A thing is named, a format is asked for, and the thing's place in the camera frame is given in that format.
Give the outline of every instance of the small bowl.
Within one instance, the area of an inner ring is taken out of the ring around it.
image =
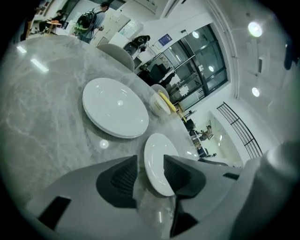
[[[152,88],[156,93],[157,93],[159,90],[161,90],[162,93],[170,100],[169,94],[168,94],[167,90],[166,90],[163,86],[161,86],[161,85],[159,85],[159,84],[154,84],[154,85],[151,86],[151,88]]]
[[[149,103],[152,112],[159,117],[163,117],[171,113],[167,103],[165,103],[165,101],[157,93],[152,95]]]

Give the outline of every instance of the desk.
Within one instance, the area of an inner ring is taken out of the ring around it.
[[[143,153],[149,136],[162,133],[179,156],[197,161],[198,153],[180,117],[176,113],[155,116],[149,106],[155,91],[117,60],[79,39],[37,37],[20,46],[27,52],[11,46],[0,66],[0,151],[7,173],[4,177],[13,183],[16,203],[24,206],[37,192],[72,170],[137,155],[134,198],[138,213],[158,235],[169,233],[175,197],[160,197],[155,192],[145,171]],[[49,71],[34,65],[30,61],[33,56]],[[123,83],[143,101],[149,126],[142,136],[120,139],[90,121],[83,109],[82,93],[85,85],[98,77]],[[108,141],[108,148],[101,148],[102,140]]]
[[[59,23],[59,22],[48,21],[47,23],[50,24],[50,27],[49,27],[49,29],[47,31],[47,34],[50,34],[50,32],[52,31],[52,28],[53,28],[54,25],[55,26],[61,26],[61,23]]]
[[[201,148],[203,149],[203,151],[205,152],[205,154],[208,155],[208,152],[205,150],[205,148],[204,148],[203,145],[202,145],[202,141],[200,140],[201,135],[202,135],[202,134],[197,134],[196,137],[192,138],[192,141],[195,140],[195,139],[198,139]]]

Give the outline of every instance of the window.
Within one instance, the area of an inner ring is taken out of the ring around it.
[[[194,52],[215,39],[208,26],[204,26],[184,37]]]
[[[196,54],[196,58],[203,68],[205,78],[224,67],[223,58],[218,49],[218,43],[213,43]]]
[[[210,26],[204,26],[164,51],[177,70],[167,91],[173,104],[187,110],[227,81],[218,41]]]
[[[222,83],[226,78],[226,72],[223,70],[222,72],[218,73],[215,76],[212,76],[210,81],[207,83],[208,89],[210,91],[215,90],[214,88],[217,87],[220,83]]]
[[[187,54],[184,52],[183,48],[177,42],[164,51],[165,56],[170,60],[174,67],[179,66],[184,61],[188,59]]]

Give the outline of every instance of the chair backrest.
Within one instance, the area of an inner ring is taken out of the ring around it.
[[[132,57],[123,48],[120,48],[119,46],[117,46],[115,44],[104,43],[104,44],[97,46],[97,49],[110,55],[111,57],[116,59],[118,62],[122,63],[130,71],[133,72],[135,70],[135,63],[134,63]]]

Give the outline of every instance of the white plate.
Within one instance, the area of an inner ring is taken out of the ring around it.
[[[82,104],[97,127],[116,137],[138,137],[149,124],[141,99],[129,87],[113,79],[90,81],[83,90]]]
[[[144,161],[152,186],[161,195],[172,196],[174,192],[164,175],[164,155],[178,156],[172,142],[160,133],[151,135],[145,146]]]

